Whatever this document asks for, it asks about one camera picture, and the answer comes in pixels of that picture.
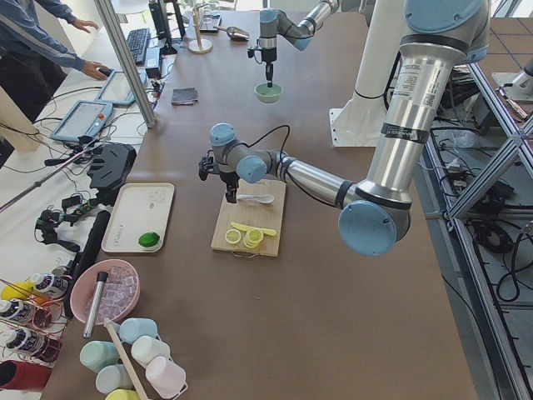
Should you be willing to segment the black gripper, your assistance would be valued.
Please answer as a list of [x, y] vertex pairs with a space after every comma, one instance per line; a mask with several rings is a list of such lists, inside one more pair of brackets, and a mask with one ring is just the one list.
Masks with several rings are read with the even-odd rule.
[[236, 203], [240, 177], [236, 172], [220, 172], [220, 178], [227, 186], [225, 193], [226, 200], [229, 203]]
[[265, 69], [266, 69], [266, 86], [268, 88], [272, 88], [273, 87], [273, 68], [274, 68], [274, 65], [273, 65], [273, 62], [271, 61], [267, 61], [265, 62]]

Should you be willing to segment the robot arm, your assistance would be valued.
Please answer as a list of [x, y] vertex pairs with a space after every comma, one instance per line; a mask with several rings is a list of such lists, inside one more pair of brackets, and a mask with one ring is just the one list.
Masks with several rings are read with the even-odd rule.
[[255, 150], [227, 123], [212, 127], [212, 163], [200, 176], [218, 174], [232, 203], [240, 180], [272, 175], [338, 208], [339, 232], [352, 251], [388, 252], [409, 229], [409, 186], [451, 71], [486, 55], [490, 27], [487, 1], [408, 1], [401, 14], [399, 77], [364, 180], [342, 179], [280, 150]]
[[277, 60], [277, 37], [285, 38], [296, 49], [303, 51], [325, 20], [340, 7], [340, 1], [320, 1], [299, 23], [293, 22], [284, 11], [265, 8], [259, 14], [260, 34], [257, 44], [248, 48], [248, 57], [255, 52], [261, 55], [260, 63], [266, 65], [266, 86], [273, 87], [273, 63]]

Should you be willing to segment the person's hand on mouse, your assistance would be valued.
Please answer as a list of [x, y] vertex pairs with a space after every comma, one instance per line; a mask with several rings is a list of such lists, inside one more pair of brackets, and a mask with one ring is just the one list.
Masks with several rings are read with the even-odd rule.
[[111, 68], [99, 62], [86, 61], [82, 67], [82, 73], [96, 80], [106, 80], [111, 75]]

